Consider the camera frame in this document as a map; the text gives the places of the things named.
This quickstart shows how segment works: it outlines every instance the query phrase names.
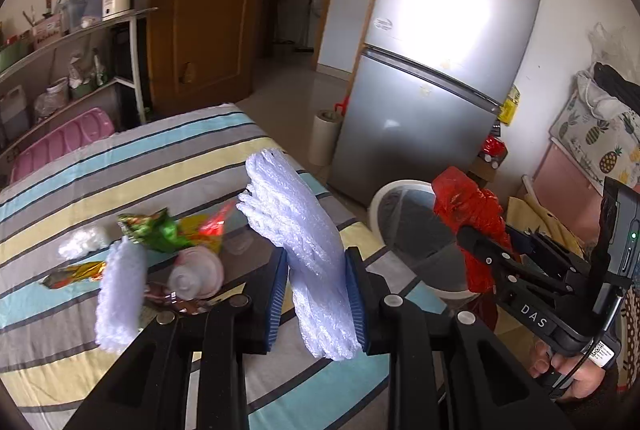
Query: refrigerator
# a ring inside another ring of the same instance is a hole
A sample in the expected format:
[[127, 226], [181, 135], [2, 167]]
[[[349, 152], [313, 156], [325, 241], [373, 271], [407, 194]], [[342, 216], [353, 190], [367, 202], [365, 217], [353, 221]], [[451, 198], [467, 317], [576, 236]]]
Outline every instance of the refrigerator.
[[374, 0], [329, 185], [466, 171], [513, 84], [540, 0]]

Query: shelf leg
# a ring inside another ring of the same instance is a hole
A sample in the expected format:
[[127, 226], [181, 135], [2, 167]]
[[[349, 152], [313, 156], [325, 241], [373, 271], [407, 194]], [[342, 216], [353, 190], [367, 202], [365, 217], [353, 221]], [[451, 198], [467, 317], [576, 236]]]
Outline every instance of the shelf leg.
[[129, 19], [129, 49], [131, 52], [131, 72], [133, 73], [133, 89], [136, 93], [136, 107], [140, 123], [146, 123], [145, 104], [142, 100], [142, 87], [140, 86], [140, 65], [138, 64], [138, 21], [137, 17]]

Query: yellow stripe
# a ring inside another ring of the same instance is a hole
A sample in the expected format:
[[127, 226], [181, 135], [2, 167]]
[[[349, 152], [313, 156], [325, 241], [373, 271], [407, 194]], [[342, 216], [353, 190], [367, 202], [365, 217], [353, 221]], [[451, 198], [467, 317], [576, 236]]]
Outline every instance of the yellow stripe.
[[266, 147], [277, 147], [277, 144], [268, 137], [262, 137], [212, 150], [76, 201], [2, 243], [0, 264], [82, 221], [115, 210], [132, 201], [141, 200], [154, 192], [212, 170], [242, 163], [249, 155]]
[[[345, 248], [359, 247], [363, 259], [368, 259], [382, 247], [362, 223], [344, 228], [340, 232], [340, 237]], [[243, 289], [244, 283], [222, 293], [215, 300], [223, 300], [241, 293]], [[293, 302], [291, 288], [287, 282], [282, 312], [285, 313], [290, 309], [293, 309]], [[18, 406], [70, 403], [84, 399], [117, 357], [116, 354], [103, 352], [100, 349], [87, 350], [46, 365], [0, 374], [0, 381], [4, 383]], [[193, 360], [199, 358], [200, 354], [194, 353]]]

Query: wooden door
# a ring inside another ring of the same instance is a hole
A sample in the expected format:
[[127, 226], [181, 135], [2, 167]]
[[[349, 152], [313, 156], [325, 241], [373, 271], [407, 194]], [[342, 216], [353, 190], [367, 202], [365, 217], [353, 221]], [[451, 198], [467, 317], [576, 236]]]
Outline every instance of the wooden door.
[[251, 92], [261, 0], [150, 0], [147, 52], [154, 110], [165, 117]]

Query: metal screw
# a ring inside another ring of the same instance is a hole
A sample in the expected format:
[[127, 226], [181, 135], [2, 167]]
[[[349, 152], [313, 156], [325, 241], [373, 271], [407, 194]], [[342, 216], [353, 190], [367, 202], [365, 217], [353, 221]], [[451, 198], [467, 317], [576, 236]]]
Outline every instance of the metal screw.
[[471, 325], [476, 321], [476, 315], [471, 311], [460, 311], [460, 313], [458, 313], [458, 320], [464, 325]]
[[389, 307], [400, 307], [402, 305], [402, 297], [398, 295], [385, 296], [385, 304]]
[[249, 297], [240, 293], [239, 295], [233, 295], [229, 299], [231, 307], [244, 307], [249, 303]]
[[156, 322], [160, 325], [169, 325], [175, 320], [175, 314], [171, 311], [162, 311], [156, 315]]

